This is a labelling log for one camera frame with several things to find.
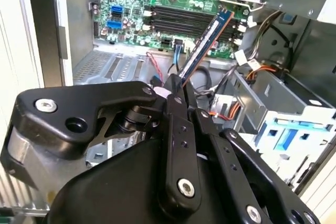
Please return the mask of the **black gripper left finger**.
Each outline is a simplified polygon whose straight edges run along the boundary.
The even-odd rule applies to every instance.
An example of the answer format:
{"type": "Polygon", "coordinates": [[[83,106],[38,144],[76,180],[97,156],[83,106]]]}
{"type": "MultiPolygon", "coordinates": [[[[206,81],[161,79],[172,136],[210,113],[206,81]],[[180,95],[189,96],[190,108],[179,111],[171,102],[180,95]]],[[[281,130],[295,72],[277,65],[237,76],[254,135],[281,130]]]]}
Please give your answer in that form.
{"type": "Polygon", "coordinates": [[[71,179],[148,140],[162,145],[161,209],[201,205],[194,126],[177,76],[162,91],[140,81],[27,90],[10,120],[1,162],[50,207],[71,179]]]}

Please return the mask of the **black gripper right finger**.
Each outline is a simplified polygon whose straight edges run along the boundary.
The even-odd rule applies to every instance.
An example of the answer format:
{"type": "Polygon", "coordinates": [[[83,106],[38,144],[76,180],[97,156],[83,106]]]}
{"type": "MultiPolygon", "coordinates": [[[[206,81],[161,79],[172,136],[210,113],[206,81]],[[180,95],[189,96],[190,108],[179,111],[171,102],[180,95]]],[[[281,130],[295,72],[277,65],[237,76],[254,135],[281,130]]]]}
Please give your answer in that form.
{"type": "Polygon", "coordinates": [[[319,223],[317,216],[232,129],[221,132],[186,85],[197,149],[208,158],[229,223],[319,223]]]}

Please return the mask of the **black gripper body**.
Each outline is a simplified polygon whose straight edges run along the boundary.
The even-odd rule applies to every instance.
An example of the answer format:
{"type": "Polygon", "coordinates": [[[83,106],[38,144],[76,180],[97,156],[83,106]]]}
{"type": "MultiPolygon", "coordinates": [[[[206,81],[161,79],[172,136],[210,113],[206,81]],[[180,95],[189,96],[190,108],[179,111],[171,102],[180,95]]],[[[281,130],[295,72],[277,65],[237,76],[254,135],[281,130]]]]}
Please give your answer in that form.
{"type": "Polygon", "coordinates": [[[201,205],[173,218],[158,201],[162,145],[148,140],[74,177],[57,194],[47,223],[240,223],[230,200],[221,200],[206,160],[193,156],[201,205]]]}

